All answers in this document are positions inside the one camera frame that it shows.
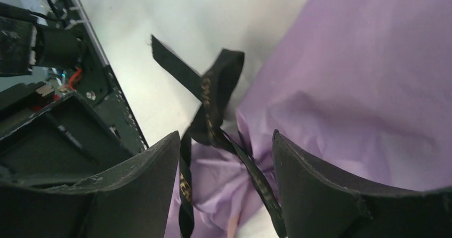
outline bolt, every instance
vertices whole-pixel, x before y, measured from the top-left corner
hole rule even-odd
[[[92,101],[96,100],[96,94],[94,92],[87,92],[86,97]]]

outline black machine part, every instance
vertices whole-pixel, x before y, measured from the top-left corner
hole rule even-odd
[[[36,26],[36,65],[63,70],[73,69],[82,57],[83,42],[73,33],[43,26]]]
[[[417,192],[358,177],[273,137],[289,238],[452,237],[452,188]]]

